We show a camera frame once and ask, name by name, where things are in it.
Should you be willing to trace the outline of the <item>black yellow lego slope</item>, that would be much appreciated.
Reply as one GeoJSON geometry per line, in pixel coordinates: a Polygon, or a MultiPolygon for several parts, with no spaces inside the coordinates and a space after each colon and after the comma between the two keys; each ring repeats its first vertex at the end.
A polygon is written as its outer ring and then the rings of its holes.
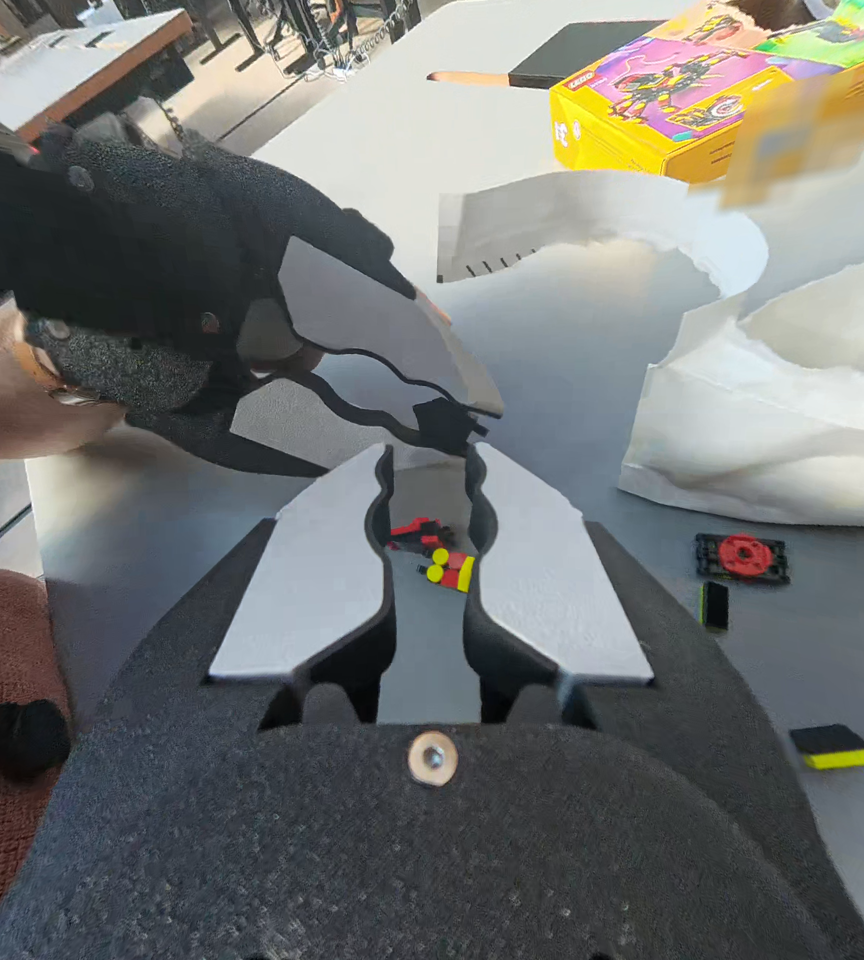
{"type": "Polygon", "coordinates": [[[789,736],[810,769],[834,771],[864,767],[864,738],[846,725],[794,728],[789,736]]]}

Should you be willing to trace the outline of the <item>torn printed white paper bag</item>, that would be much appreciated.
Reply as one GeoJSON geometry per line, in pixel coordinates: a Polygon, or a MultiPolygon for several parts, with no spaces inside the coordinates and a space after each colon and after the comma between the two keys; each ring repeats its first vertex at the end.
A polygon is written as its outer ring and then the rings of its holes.
{"type": "Polygon", "coordinates": [[[757,223],[721,208],[713,192],[655,174],[558,172],[441,195],[437,282],[487,277],[552,246],[617,239],[681,252],[723,298],[758,282],[770,258],[757,223]]]}

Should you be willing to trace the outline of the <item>large plain white paper bag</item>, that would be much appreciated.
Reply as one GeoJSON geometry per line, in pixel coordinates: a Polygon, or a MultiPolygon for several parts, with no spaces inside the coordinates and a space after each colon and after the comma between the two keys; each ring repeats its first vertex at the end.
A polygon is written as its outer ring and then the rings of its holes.
{"type": "Polygon", "coordinates": [[[864,527],[864,262],[748,312],[681,318],[648,367],[624,493],[719,517],[864,527]]]}

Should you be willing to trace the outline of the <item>wood edged desk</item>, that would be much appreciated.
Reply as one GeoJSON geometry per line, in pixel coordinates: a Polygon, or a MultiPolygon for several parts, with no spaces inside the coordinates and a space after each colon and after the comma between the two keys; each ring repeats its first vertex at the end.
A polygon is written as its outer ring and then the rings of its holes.
{"type": "Polygon", "coordinates": [[[0,125],[27,143],[189,36],[182,8],[36,37],[0,61],[0,125]]]}

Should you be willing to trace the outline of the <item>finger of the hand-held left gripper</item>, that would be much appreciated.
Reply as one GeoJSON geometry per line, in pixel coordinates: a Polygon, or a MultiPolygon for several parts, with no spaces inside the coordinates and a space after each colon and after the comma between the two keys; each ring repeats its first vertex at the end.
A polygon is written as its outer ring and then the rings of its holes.
{"type": "Polygon", "coordinates": [[[314,390],[290,378],[270,380],[241,398],[230,433],[327,471],[377,444],[392,447],[398,472],[448,462],[445,453],[406,443],[383,426],[343,419],[314,390]]]}
{"type": "Polygon", "coordinates": [[[498,419],[505,405],[485,365],[450,330],[415,323],[412,298],[299,237],[278,272],[295,335],[327,354],[360,354],[406,383],[434,389],[464,409],[498,419]]]}

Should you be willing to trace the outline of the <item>long black studded lego strip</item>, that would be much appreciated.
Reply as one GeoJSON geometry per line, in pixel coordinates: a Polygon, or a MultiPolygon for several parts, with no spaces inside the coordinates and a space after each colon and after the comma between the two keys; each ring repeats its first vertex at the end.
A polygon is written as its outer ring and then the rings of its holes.
{"type": "Polygon", "coordinates": [[[456,593],[469,592],[476,558],[456,548],[454,529],[438,519],[419,516],[393,526],[387,546],[418,555],[417,572],[430,584],[456,593]]]}

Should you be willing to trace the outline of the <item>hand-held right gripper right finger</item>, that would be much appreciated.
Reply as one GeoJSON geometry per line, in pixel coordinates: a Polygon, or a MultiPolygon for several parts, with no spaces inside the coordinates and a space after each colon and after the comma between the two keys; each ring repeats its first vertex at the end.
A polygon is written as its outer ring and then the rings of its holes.
{"type": "Polygon", "coordinates": [[[491,444],[466,460],[478,556],[466,601],[466,659],[492,689],[654,679],[582,513],[491,444]]]}

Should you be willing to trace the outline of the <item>colourful cardboard lego box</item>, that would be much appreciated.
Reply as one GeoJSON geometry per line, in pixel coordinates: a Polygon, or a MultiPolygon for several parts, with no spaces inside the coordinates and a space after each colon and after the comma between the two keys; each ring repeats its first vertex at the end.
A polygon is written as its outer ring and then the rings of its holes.
{"type": "Polygon", "coordinates": [[[864,2],[697,2],[550,92],[570,170],[726,176],[739,191],[864,149],[864,2]]]}

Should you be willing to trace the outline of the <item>black lego plate red wheel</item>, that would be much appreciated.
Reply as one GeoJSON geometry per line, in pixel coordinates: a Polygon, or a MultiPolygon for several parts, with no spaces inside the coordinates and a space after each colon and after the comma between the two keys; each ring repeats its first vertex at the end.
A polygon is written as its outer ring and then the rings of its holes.
{"type": "Polygon", "coordinates": [[[766,586],[791,583],[784,540],[755,534],[696,534],[697,574],[706,579],[766,586]]]}

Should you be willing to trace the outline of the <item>person's left hand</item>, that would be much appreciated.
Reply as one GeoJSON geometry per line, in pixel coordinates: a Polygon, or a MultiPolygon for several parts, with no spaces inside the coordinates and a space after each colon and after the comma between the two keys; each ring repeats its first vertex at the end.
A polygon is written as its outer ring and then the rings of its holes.
{"type": "Polygon", "coordinates": [[[435,303],[433,303],[419,288],[414,288],[414,298],[410,306],[411,316],[414,322],[421,324],[429,330],[437,330],[441,333],[443,330],[451,329],[452,321],[435,303]]]}

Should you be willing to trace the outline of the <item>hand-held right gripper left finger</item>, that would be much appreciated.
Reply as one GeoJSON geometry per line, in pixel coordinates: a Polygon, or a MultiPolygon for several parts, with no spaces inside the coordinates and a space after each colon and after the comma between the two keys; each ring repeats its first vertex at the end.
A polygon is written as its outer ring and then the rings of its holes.
{"type": "Polygon", "coordinates": [[[281,508],[210,665],[212,681],[304,681],[384,627],[393,449],[374,444],[281,508]]]}

